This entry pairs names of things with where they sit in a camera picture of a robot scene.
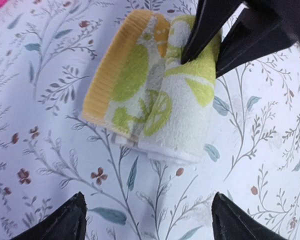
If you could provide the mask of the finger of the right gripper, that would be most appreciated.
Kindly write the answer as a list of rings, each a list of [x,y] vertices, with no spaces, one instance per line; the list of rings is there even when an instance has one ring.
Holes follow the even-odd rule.
[[[242,0],[200,0],[198,2],[194,25],[181,55],[182,65],[199,56],[242,3]]]
[[[300,43],[300,0],[249,0],[221,43],[216,76]]]

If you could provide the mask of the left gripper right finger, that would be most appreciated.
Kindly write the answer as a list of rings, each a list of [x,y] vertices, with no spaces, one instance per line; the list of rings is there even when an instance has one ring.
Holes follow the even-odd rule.
[[[213,198],[211,214],[215,240],[285,240],[255,221],[220,192]]]

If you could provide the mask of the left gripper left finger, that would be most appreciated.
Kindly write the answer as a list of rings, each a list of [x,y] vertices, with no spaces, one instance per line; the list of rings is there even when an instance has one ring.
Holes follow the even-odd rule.
[[[84,240],[87,205],[79,191],[46,219],[14,237],[13,240]]]

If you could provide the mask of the green yellow patterned towel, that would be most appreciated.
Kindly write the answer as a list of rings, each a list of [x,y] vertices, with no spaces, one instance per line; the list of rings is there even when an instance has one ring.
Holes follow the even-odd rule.
[[[123,21],[85,96],[85,120],[113,142],[158,161],[198,163],[205,153],[221,34],[181,64],[193,15],[167,18],[146,9]]]

